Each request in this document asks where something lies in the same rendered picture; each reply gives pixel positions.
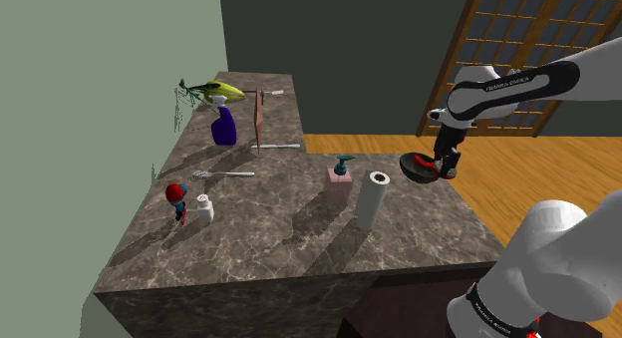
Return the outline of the purple spray bottle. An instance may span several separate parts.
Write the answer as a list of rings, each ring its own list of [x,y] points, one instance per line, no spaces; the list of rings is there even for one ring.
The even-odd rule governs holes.
[[[213,95],[210,97],[217,105],[219,118],[211,124],[211,133],[217,146],[234,146],[237,143],[237,131],[233,116],[226,106],[226,96]]]

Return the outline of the black bowl red inside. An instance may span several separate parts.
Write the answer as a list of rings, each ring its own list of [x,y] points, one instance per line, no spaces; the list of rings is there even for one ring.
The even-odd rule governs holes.
[[[408,179],[417,183],[430,183],[439,178],[434,170],[434,160],[424,154],[403,154],[400,157],[400,167]]]

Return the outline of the wooden lattice door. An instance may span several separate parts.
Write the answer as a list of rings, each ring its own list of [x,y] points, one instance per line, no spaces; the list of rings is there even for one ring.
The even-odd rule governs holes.
[[[442,107],[463,66],[501,76],[603,43],[622,21],[622,0],[466,0],[426,111]]]

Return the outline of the small white bottle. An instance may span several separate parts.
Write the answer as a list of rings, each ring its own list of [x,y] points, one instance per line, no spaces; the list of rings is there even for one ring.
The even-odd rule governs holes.
[[[202,222],[211,223],[214,219],[213,203],[209,199],[208,195],[203,193],[197,198],[197,215],[198,219]]]

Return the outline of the silver fork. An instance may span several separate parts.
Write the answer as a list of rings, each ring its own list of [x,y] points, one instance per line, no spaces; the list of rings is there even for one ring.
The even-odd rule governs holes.
[[[208,171],[208,170],[194,170],[189,179],[209,179],[209,178],[223,178],[223,177],[253,177],[255,173],[253,171]]]

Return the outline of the yellow toy helicopter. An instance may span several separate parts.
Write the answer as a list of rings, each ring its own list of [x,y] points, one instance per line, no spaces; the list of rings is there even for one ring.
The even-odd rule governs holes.
[[[188,87],[184,79],[181,79],[174,93],[177,106],[185,104],[194,109],[198,104],[204,104],[217,115],[219,111],[215,107],[225,107],[227,104],[241,102],[246,98],[242,91],[219,81],[209,81],[203,85]]]

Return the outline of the white paper towel roll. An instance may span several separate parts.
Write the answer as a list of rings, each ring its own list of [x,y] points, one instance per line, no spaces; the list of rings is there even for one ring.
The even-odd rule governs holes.
[[[359,228],[366,231],[373,228],[390,181],[390,177],[384,172],[365,171],[354,210]]]

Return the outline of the thin pink board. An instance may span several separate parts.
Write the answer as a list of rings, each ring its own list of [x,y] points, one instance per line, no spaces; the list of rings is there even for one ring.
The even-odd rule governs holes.
[[[261,152],[261,136],[262,136],[262,127],[263,127],[263,98],[264,92],[262,90],[256,89],[255,96],[255,108],[254,108],[254,127],[255,127],[255,135],[256,135],[256,149],[257,153]]]

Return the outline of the red blue toy figure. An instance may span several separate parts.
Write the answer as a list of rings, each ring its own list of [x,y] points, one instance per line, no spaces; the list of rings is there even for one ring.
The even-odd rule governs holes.
[[[186,204],[184,198],[187,188],[182,183],[171,183],[165,189],[167,201],[175,208],[175,219],[185,224]]]

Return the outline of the pink soap dispenser teal pump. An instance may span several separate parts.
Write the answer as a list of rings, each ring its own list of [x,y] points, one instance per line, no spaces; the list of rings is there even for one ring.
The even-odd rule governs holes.
[[[328,202],[346,203],[353,186],[353,180],[346,162],[353,160],[353,155],[337,156],[338,162],[332,168],[326,168],[324,192]]]

